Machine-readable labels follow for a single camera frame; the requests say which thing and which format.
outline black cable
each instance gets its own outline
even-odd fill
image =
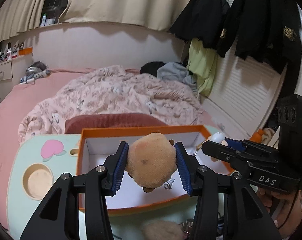
[[[296,190],[296,193],[295,193],[295,196],[294,196],[294,199],[293,199],[293,203],[291,204],[291,208],[290,208],[290,211],[289,211],[289,213],[287,214],[287,217],[286,217],[286,219],[284,220],[284,222],[283,222],[283,224],[280,226],[280,227],[278,227],[278,229],[280,230],[284,225],[285,225],[285,223],[287,222],[287,220],[289,219],[289,217],[290,217],[290,214],[291,214],[291,212],[292,212],[292,210],[293,210],[293,207],[294,207],[294,205],[295,205],[295,201],[296,201],[296,199],[297,199],[297,196],[299,195],[299,188]]]

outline yellow green cloth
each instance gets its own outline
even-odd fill
[[[198,95],[210,94],[217,63],[218,54],[215,49],[204,48],[202,41],[197,38],[191,41],[187,69],[197,77]]]

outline crumpled comforter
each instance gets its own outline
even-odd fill
[[[204,124],[192,90],[178,81],[126,73],[110,66],[71,80],[55,97],[38,103],[22,120],[19,143],[38,134],[63,134],[65,121],[83,114],[149,114],[168,125]]]

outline beige curtain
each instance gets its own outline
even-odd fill
[[[0,41],[39,27],[45,0],[6,0],[0,8]]]
[[[168,30],[189,0],[68,0],[59,22],[117,22]]]

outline plush toy ear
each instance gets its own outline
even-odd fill
[[[144,191],[145,193],[149,193],[149,192],[154,191],[154,188],[143,187],[143,191]]]

